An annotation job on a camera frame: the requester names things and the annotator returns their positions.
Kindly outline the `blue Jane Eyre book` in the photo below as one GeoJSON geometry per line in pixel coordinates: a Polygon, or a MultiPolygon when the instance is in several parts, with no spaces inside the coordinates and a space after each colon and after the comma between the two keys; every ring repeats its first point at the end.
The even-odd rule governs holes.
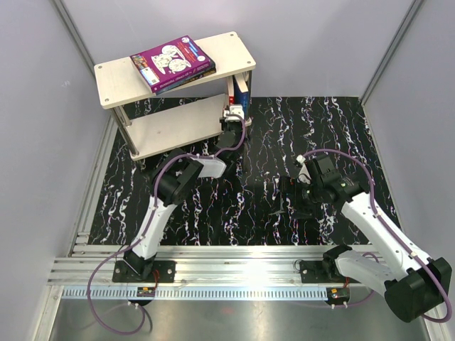
{"type": "Polygon", "coordinates": [[[249,105],[250,105],[250,91],[247,86],[247,81],[243,73],[234,75],[233,77],[234,85],[234,104],[241,105],[244,113],[244,118],[249,119],[249,105]]]}

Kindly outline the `black book with circles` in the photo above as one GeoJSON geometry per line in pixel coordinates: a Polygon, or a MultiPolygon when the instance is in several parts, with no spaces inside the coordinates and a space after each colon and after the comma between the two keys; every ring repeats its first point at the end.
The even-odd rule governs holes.
{"type": "Polygon", "coordinates": [[[212,67],[207,68],[206,70],[201,71],[201,72],[195,74],[194,76],[189,77],[188,79],[184,80],[183,85],[187,84],[189,82],[194,82],[196,80],[199,80],[200,78],[207,77],[207,76],[215,74],[215,73],[216,73],[216,66],[213,65],[212,67]]]}

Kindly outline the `purple puzzle book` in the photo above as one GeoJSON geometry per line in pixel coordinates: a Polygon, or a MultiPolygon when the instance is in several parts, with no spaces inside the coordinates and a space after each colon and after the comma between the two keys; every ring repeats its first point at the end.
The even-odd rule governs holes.
{"type": "Polygon", "coordinates": [[[152,94],[215,63],[189,36],[133,54],[129,59],[152,94]]]}

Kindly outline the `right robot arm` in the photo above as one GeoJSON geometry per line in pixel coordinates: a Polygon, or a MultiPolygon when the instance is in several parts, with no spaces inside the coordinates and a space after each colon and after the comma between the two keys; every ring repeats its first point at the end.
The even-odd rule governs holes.
{"type": "Polygon", "coordinates": [[[278,181],[280,212],[308,220],[316,208],[329,204],[351,221],[382,256],[382,264],[342,244],[323,254],[322,274],[330,282],[351,278],[380,294],[403,322],[423,317],[433,323],[451,320],[449,299],[452,267],[433,259],[412,242],[375,201],[372,177],[362,184],[355,175],[342,175],[331,160],[331,149],[298,156],[297,177],[278,181]]]}

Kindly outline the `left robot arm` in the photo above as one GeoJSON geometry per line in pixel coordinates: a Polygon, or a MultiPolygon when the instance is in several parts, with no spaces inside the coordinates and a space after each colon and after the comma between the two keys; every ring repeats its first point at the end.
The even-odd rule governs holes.
{"type": "Polygon", "coordinates": [[[173,211],[193,191],[199,178],[221,178],[235,166],[235,153],[246,136],[245,120],[230,114],[220,119],[222,133],[209,156],[186,153],[180,148],[170,152],[150,176],[153,189],[149,207],[137,236],[126,248],[114,270],[120,283],[158,280],[154,268],[159,242],[173,211]]]}

